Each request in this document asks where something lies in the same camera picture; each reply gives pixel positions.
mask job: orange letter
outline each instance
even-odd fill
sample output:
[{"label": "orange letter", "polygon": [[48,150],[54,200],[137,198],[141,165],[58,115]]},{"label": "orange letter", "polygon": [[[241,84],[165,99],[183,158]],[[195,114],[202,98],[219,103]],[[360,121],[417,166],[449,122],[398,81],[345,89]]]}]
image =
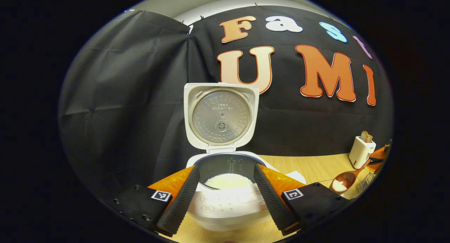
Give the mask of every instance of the orange letter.
[{"label": "orange letter", "polygon": [[375,106],[377,100],[375,99],[375,85],[373,84],[373,71],[367,65],[363,65],[363,68],[366,71],[368,81],[367,104]]},{"label": "orange letter", "polygon": [[338,82],[340,82],[339,90],[336,93],[337,97],[348,102],[356,100],[349,57],[336,52],[333,57],[333,63],[330,66],[314,46],[298,45],[295,49],[302,54],[305,61],[306,84],[300,89],[300,93],[303,96],[322,96],[322,89],[319,87],[320,78],[328,97],[333,96]]},{"label": "orange letter", "polygon": [[228,43],[230,41],[238,40],[241,38],[246,37],[249,33],[247,32],[241,32],[241,28],[245,30],[249,30],[252,28],[252,25],[250,24],[250,21],[256,20],[255,17],[247,16],[247,17],[241,17],[234,20],[224,21],[220,23],[222,27],[224,27],[225,37],[222,38],[222,43]]},{"label": "orange letter", "polygon": [[257,77],[251,83],[244,83],[239,79],[239,57],[241,51],[229,51],[219,54],[217,60],[220,61],[220,81],[231,84],[251,84],[259,88],[259,93],[265,92],[272,83],[272,66],[270,54],[275,49],[271,46],[260,46],[250,49],[250,54],[256,57]]}]

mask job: black fabric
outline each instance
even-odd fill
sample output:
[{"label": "black fabric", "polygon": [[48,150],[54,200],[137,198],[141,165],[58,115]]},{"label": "black fabric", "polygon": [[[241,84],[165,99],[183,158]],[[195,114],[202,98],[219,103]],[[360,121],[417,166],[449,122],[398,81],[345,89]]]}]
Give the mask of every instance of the black fabric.
[{"label": "black fabric", "polygon": [[[249,36],[221,43],[221,22],[252,15]],[[300,33],[274,32],[265,18],[283,15]],[[320,21],[339,28],[348,43],[331,38]],[[66,75],[60,97],[59,127],[67,157],[82,182],[100,199],[132,184],[151,184],[186,166],[205,151],[187,140],[183,86],[219,82],[217,55],[239,49],[240,78],[256,77],[249,49],[272,46],[272,85],[261,94],[254,136],[238,148],[263,155],[329,155],[349,152],[366,130],[377,147],[392,137],[393,105],[386,74],[376,54],[370,60],[352,38],[356,33],[319,14],[281,6],[246,7],[205,18],[189,27],[152,12],[126,12],[105,25],[80,50]],[[317,47],[331,63],[333,54],[350,57],[356,102],[304,97],[305,64],[295,46]],[[367,76],[374,72],[376,106],[366,102]]]},{"label": "black fabric", "polygon": [[[248,36],[222,43],[224,29],[219,24],[251,15],[252,28]],[[271,31],[265,19],[285,16],[303,28],[300,33]],[[319,25],[326,22],[337,27],[347,43],[333,39]],[[255,57],[249,50],[256,46],[272,46],[272,84],[260,95],[258,119],[252,140],[238,150],[263,155],[310,156],[350,152],[355,136],[363,130],[373,135],[377,147],[390,142],[393,130],[393,99],[387,75],[375,52],[365,43],[371,60],[352,37],[364,39],[346,26],[301,9],[283,6],[251,6],[212,15],[193,24],[189,41],[189,82],[219,82],[220,62],[216,57],[227,51],[241,50],[239,78],[252,82],[257,76]],[[305,62],[295,50],[297,45],[311,45],[319,49],[331,65],[334,53],[347,55],[351,63],[355,102],[330,98],[325,92],[319,98],[304,97],[300,88],[305,85]],[[363,65],[373,70],[375,106],[367,104],[368,81]]]}]

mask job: wooden table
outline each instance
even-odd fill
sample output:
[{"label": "wooden table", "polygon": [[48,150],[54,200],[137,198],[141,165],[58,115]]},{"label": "wooden table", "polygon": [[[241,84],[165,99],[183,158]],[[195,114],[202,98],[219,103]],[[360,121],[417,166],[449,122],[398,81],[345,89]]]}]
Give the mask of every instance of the wooden table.
[{"label": "wooden table", "polygon": [[[331,181],[338,174],[355,170],[350,164],[348,153],[308,157],[260,156],[283,174],[298,171],[305,177],[307,184],[320,182],[325,187],[329,187]],[[360,194],[357,185],[369,172],[369,169],[363,169],[355,184],[342,196],[347,199],[357,197]],[[180,243],[223,243],[227,240],[238,243],[271,243],[291,235],[281,235],[272,219],[242,230],[214,232],[200,227],[186,214],[177,234],[173,235],[172,238],[161,236]]]}]

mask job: inner lid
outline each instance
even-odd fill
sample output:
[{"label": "inner lid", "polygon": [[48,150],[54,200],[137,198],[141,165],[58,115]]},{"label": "inner lid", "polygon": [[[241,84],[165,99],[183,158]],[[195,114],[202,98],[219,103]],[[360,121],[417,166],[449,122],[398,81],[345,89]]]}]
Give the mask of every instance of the inner lid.
[{"label": "inner lid", "polygon": [[217,90],[201,98],[192,113],[193,132],[209,145],[226,145],[243,136],[251,124],[251,110],[236,92]]}]

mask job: rice cooker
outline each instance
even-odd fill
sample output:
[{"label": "rice cooker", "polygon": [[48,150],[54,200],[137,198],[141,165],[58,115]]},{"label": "rice cooker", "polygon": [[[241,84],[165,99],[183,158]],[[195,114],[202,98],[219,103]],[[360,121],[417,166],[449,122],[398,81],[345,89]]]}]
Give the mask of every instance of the rice cooker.
[{"label": "rice cooker", "polygon": [[[278,170],[255,153],[236,151],[253,136],[258,102],[259,89],[254,86],[222,82],[185,85],[186,134],[194,147],[206,150],[191,157],[186,165],[198,166],[200,172],[187,214],[207,230],[238,230],[270,219],[253,170],[255,164]],[[207,184],[224,174],[244,176],[249,181],[237,187]],[[297,171],[287,176],[306,184]]]}]

